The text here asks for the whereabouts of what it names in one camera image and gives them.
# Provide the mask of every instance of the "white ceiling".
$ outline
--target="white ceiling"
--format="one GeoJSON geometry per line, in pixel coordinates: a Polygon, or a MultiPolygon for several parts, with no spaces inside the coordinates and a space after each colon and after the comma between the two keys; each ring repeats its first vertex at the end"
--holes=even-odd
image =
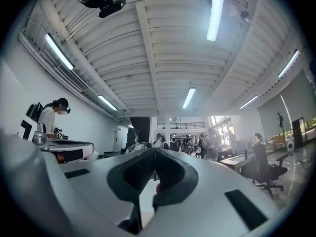
{"type": "MultiPolygon", "coordinates": [[[[109,109],[117,117],[236,113],[269,91],[304,45],[277,0],[225,0],[215,42],[206,40],[206,0],[126,1],[105,19],[77,0],[41,0],[31,13],[60,42],[77,74],[119,109],[109,109]],[[241,20],[244,10],[251,23],[241,20]],[[197,91],[182,110],[190,82],[197,91]]],[[[44,34],[27,24],[27,39],[54,55],[44,34]]],[[[103,106],[93,91],[83,94],[103,106]]]]}

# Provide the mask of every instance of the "railing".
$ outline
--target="railing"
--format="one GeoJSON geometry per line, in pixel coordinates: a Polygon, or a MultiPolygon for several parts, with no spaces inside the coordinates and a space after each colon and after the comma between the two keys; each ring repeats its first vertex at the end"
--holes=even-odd
{"type": "MultiPolygon", "coordinates": [[[[157,123],[158,129],[165,129],[166,123],[157,123]]],[[[202,129],[204,127],[204,123],[170,123],[170,129],[202,129]]]]}

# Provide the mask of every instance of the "ceiling light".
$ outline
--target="ceiling light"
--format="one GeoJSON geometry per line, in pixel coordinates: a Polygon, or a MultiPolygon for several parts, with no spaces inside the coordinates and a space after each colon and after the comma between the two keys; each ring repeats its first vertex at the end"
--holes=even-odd
{"type": "Polygon", "coordinates": [[[281,78],[284,73],[293,65],[293,63],[296,61],[296,59],[298,58],[298,56],[300,55],[300,51],[299,50],[295,50],[292,58],[289,60],[289,62],[286,64],[286,66],[284,67],[284,69],[282,69],[282,71],[280,72],[280,74],[278,74],[278,77],[281,78]]]}
{"type": "Polygon", "coordinates": [[[114,111],[117,111],[117,108],[116,108],[114,105],[112,105],[108,100],[106,100],[104,96],[98,95],[98,97],[99,97],[104,103],[106,103],[108,106],[110,106],[111,109],[113,109],[114,111]]]}
{"type": "Polygon", "coordinates": [[[191,99],[193,98],[193,95],[194,95],[194,93],[195,93],[196,90],[197,90],[197,89],[196,89],[195,87],[191,87],[191,88],[190,88],[189,93],[188,93],[188,96],[187,96],[187,99],[186,99],[186,101],[184,102],[184,105],[183,105],[182,109],[185,109],[185,108],[188,107],[188,105],[189,105],[191,99]]]}
{"type": "Polygon", "coordinates": [[[216,41],[221,23],[224,0],[212,0],[211,16],[207,32],[207,40],[216,41]]]}
{"type": "Polygon", "coordinates": [[[50,45],[50,47],[54,50],[54,52],[57,54],[59,59],[69,68],[70,70],[74,68],[73,64],[70,62],[70,60],[67,58],[67,56],[64,54],[64,52],[60,49],[60,47],[57,45],[53,37],[50,35],[50,33],[45,35],[45,40],[50,45]]]}
{"type": "Polygon", "coordinates": [[[247,103],[245,103],[243,106],[241,106],[239,109],[244,108],[246,105],[250,104],[253,100],[255,100],[256,98],[258,98],[258,96],[254,96],[253,98],[251,98],[247,103]]]}

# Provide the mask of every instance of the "office chair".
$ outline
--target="office chair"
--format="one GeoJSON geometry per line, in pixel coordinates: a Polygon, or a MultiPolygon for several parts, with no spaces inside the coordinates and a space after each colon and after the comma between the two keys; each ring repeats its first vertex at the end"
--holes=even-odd
{"type": "Polygon", "coordinates": [[[266,149],[264,145],[258,144],[253,147],[253,151],[257,160],[257,171],[254,174],[252,183],[254,184],[257,180],[260,184],[255,184],[258,187],[262,187],[263,190],[267,190],[270,196],[273,198],[272,188],[280,188],[283,191],[283,185],[275,185],[274,180],[277,180],[279,176],[287,172],[287,168],[282,167],[283,160],[288,157],[288,154],[280,156],[276,160],[279,165],[269,165],[268,158],[266,155],[266,149]]]}

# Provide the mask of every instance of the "desk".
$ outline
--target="desk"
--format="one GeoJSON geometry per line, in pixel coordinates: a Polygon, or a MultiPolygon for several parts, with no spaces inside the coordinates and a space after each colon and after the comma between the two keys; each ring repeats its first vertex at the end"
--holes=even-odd
{"type": "Polygon", "coordinates": [[[250,154],[248,155],[248,159],[245,159],[245,155],[239,155],[229,159],[221,160],[219,163],[222,163],[234,171],[239,172],[240,168],[255,159],[254,157],[254,154],[250,154]]]}

